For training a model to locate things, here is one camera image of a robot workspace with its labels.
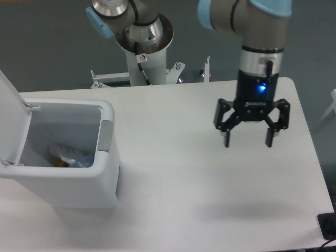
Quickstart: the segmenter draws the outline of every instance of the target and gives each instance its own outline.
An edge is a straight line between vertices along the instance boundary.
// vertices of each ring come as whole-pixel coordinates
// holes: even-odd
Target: white plastic bin
[[[15,179],[52,206],[116,206],[120,156],[110,103],[23,99],[0,71],[0,120],[0,177]],[[54,167],[53,143],[94,154],[93,165]]]

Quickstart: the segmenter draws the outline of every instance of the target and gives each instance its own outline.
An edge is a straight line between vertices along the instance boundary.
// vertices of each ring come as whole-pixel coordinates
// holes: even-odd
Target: cable
[[[145,71],[143,70],[142,68],[142,65],[141,65],[141,59],[140,59],[140,53],[139,53],[139,44],[138,42],[134,42],[134,53],[135,53],[135,57],[136,57],[136,63],[138,63],[138,68],[139,70],[142,72],[142,76],[143,78],[145,79],[146,83],[148,86],[151,86],[151,82],[149,81]]]
[[[327,244],[329,244],[329,243],[331,243],[331,242],[333,242],[334,240],[336,240],[336,238],[335,239],[331,239],[331,240],[327,241],[326,243],[323,243],[322,246],[317,250],[317,252],[322,252],[324,246],[327,245]]]

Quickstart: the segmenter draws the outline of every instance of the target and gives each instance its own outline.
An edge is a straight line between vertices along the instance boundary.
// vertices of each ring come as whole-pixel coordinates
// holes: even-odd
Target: warning sticker
[[[141,62],[145,62],[145,61],[147,61],[147,56],[146,56],[146,54],[140,54],[140,60],[141,60]]]

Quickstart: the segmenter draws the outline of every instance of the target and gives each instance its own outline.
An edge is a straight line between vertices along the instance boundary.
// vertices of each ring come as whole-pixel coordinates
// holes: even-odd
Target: light blue joint cap
[[[249,0],[254,6],[262,11],[279,16],[289,17],[292,15],[292,0]]]
[[[86,8],[86,15],[90,22],[92,23],[95,30],[104,38],[111,38],[114,33],[110,28],[100,19],[100,17],[94,12],[91,7]]]
[[[206,28],[214,30],[214,27],[211,23],[211,14],[210,14],[211,0],[199,0],[198,2],[198,20]]]

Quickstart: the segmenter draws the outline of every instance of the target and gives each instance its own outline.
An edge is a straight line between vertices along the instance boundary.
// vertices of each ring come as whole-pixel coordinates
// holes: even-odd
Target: trash
[[[53,143],[49,146],[49,152],[61,158],[61,160],[69,165],[73,164],[75,161],[80,160],[81,158],[87,156],[88,154],[85,151],[78,150],[69,146],[65,146],[58,143]],[[57,167],[68,167],[62,162],[56,165]]]
[[[81,159],[73,162],[72,164],[69,165],[70,168],[87,168],[91,167],[94,162],[94,154],[87,155],[82,157]]]

